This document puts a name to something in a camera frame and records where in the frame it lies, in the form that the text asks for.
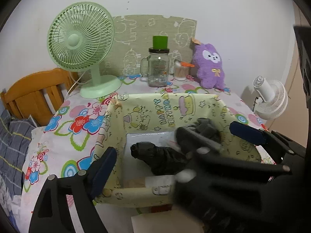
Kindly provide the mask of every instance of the black jar lid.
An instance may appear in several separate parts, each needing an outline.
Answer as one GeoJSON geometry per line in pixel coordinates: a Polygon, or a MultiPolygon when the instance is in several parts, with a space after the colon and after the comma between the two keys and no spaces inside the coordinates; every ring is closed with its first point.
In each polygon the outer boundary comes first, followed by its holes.
{"type": "Polygon", "coordinates": [[[149,48],[150,53],[157,53],[157,54],[164,54],[169,53],[169,49],[153,49],[152,47],[149,48]]]}

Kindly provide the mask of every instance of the white cable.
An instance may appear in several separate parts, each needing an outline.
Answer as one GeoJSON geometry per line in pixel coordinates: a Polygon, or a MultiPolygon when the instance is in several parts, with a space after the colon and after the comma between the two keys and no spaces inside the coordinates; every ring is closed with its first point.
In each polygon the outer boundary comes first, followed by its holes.
{"type": "Polygon", "coordinates": [[[81,84],[81,85],[83,85],[83,84],[86,84],[86,83],[88,83],[89,81],[86,81],[86,82],[83,82],[83,83],[81,83],[81,82],[78,82],[79,81],[79,79],[85,74],[85,72],[81,75],[81,77],[77,80],[77,81],[75,81],[75,79],[73,78],[73,75],[71,74],[71,72],[69,72],[69,74],[70,74],[70,77],[71,77],[71,79],[74,81],[74,82],[76,82],[76,83],[78,83],[78,84],[81,84]]]}
{"type": "Polygon", "coordinates": [[[80,78],[72,85],[72,87],[68,90],[66,96],[65,96],[65,99],[64,101],[66,100],[67,96],[69,95],[69,92],[72,90],[72,88],[78,83],[78,81],[82,78],[82,76],[86,73],[86,71],[80,76],[80,78]]]}

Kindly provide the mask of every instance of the stuffed animal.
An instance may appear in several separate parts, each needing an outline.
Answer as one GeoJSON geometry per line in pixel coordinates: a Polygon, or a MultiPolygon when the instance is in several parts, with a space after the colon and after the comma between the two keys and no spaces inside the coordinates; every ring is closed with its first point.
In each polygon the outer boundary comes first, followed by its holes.
{"type": "Polygon", "coordinates": [[[205,89],[217,88],[224,89],[225,74],[222,70],[222,61],[211,44],[202,44],[196,39],[192,39],[195,43],[195,51],[193,54],[192,64],[197,68],[197,76],[201,80],[201,86],[205,89]]]}

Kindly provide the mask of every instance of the white fan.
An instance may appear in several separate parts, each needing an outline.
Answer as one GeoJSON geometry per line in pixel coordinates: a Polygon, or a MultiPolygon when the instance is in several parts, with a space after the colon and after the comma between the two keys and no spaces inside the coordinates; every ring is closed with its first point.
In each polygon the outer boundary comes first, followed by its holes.
{"type": "Polygon", "coordinates": [[[278,80],[267,81],[258,76],[253,82],[254,89],[262,99],[255,104],[255,113],[264,120],[272,120],[279,117],[286,109],[288,96],[284,85],[278,80]]]}

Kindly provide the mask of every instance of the plaid bedding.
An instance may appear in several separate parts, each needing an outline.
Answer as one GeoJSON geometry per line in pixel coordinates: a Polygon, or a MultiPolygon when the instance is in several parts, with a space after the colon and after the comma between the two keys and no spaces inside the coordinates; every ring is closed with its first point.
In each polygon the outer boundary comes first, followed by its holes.
{"type": "Polygon", "coordinates": [[[7,110],[0,116],[0,175],[11,197],[22,193],[22,167],[34,128],[29,120],[11,117],[7,110]]]}

